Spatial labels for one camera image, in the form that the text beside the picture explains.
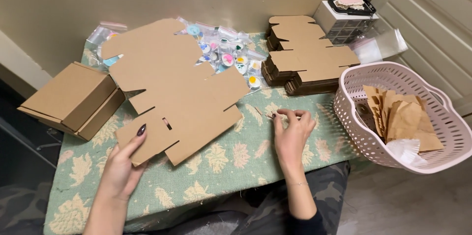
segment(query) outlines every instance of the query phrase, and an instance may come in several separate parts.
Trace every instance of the table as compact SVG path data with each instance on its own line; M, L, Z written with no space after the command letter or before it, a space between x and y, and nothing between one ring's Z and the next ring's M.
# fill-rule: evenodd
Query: table
M250 48L267 55L263 33L250 34ZM87 64L86 43L82 63ZM156 155L131 196L126 232L165 228L192 208L235 191L283 178L273 149L271 119L260 115L279 108L311 111L317 125L303 152L305 171L358 157L356 147L333 111L334 94L287 96L283 87L266 88L236 104L243 118L191 158L173 166L164 153ZM81 233L108 154L113 132L137 114L125 101L96 136L85 142L70 135L64 143L54 178L45 235Z

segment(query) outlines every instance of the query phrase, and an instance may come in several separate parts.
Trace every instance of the black sleeve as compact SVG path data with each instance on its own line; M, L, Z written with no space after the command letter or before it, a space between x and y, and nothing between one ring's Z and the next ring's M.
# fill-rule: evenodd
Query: black sleeve
M289 233L293 235L327 235L323 226L323 217L319 210L309 220L296 219L291 215L288 227Z

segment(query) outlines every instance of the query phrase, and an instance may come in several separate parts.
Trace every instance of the bracelet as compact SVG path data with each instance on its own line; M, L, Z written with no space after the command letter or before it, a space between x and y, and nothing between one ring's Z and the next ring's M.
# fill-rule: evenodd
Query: bracelet
M298 186L302 186L302 185L308 185L308 183L296 183L296 184L289 184L289 185L298 185Z

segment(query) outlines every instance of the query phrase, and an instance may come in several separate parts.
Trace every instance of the flat cardboard box blank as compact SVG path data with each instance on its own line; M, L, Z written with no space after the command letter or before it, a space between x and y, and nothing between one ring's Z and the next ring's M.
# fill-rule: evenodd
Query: flat cardboard box blank
M124 147L146 123L147 138L131 156L135 166L162 151L176 165L242 117L235 103L249 91L243 76L234 66L216 75L209 63L195 66L202 50L191 35L174 34L183 29L163 19L102 46L104 59L123 54L109 68L120 88L145 89L129 99L141 115L115 132Z
M269 19L267 45L272 51L263 65L269 84L292 81L285 85L289 94L324 93L335 90L341 73L359 63L349 47L334 47L322 39L325 33L314 22L309 16Z
M90 140L124 100L107 73L71 63L18 110L52 128Z

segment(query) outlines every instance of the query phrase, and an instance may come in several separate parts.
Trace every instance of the hand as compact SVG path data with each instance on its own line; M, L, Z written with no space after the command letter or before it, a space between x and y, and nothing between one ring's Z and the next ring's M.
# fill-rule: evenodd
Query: hand
M122 149L115 145L108 156L103 170L102 179L97 190L97 197L105 196L128 202L139 179L147 166L147 162L133 166L129 158L146 139L146 125Z
M287 176L288 172L303 172L302 153L306 140L316 125L309 111L280 109L274 114L275 149L279 157L282 171ZM288 117L288 127L284 129L279 114Z

